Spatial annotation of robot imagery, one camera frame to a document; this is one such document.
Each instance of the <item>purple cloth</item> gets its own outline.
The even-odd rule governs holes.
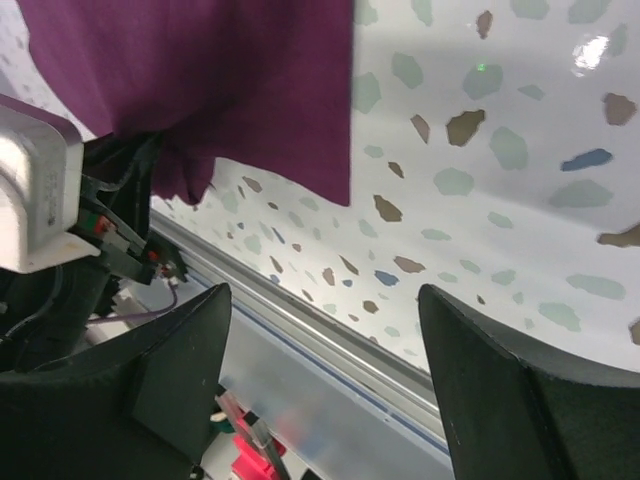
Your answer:
[[[18,0],[33,59],[95,135],[166,130],[154,192],[215,157],[349,204],[353,0]]]

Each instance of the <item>purple cable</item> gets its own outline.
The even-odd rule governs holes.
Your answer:
[[[154,310],[150,312],[144,313],[132,313],[129,315],[118,315],[115,317],[101,317],[96,318],[94,320],[89,320],[87,322],[88,325],[99,325],[102,323],[111,323],[111,322],[135,322],[136,320],[147,320],[149,318],[157,318],[160,315],[164,315],[165,313],[170,312],[178,305],[178,293],[176,292],[177,287],[169,282],[169,290],[171,291],[171,295],[173,296],[173,301],[171,305],[165,308],[161,308],[160,310]]]

